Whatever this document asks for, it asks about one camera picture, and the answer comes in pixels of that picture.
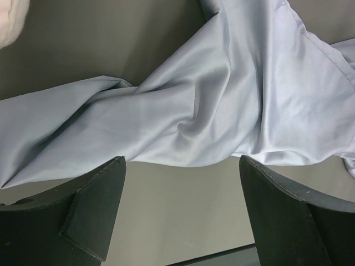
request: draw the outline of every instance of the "beige fabric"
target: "beige fabric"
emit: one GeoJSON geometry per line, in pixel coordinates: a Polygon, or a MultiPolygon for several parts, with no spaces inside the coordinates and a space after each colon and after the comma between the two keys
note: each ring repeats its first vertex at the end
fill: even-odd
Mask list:
{"type": "Polygon", "coordinates": [[[27,14],[29,0],[0,0],[0,48],[17,39],[27,14]]]}

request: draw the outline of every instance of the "garment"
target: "garment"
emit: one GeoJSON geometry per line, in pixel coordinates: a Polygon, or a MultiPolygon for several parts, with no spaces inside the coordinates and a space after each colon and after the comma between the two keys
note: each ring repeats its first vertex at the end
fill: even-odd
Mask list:
{"type": "Polygon", "coordinates": [[[28,11],[29,0],[0,1],[0,48],[19,36],[28,11]]]}
{"type": "Polygon", "coordinates": [[[119,155],[182,167],[355,159],[354,40],[331,47],[284,0],[201,5],[206,24],[138,87],[100,76],[0,101],[0,187],[119,155]]]}

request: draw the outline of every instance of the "crumpled cloth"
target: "crumpled cloth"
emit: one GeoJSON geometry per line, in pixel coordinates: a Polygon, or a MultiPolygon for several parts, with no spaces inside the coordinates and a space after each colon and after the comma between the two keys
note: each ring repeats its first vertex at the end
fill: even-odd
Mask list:
{"type": "Polygon", "coordinates": [[[19,36],[28,6],[29,0],[0,0],[0,49],[19,36]]]}
{"type": "Polygon", "coordinates": [[[206,24],[140,86],[100,76],[0,101],[0,187],[112,157],[198,167],[355,160],[355,40],[333,47],[284,0],[201,0],[206,24]]]}

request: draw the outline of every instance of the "light blue cloth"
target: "light blue cloth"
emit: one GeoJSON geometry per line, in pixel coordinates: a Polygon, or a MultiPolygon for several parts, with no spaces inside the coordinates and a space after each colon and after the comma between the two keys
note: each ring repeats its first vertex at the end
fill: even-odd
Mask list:
{"type": "Polygon", "coordinates": [[[100,76],[0,101],[0,187],[119,155],[184,167],[338,155],[351,168],[355,40],[329,46],[283,0],[201,4],[206,24],[139,87],[100,76]]]}

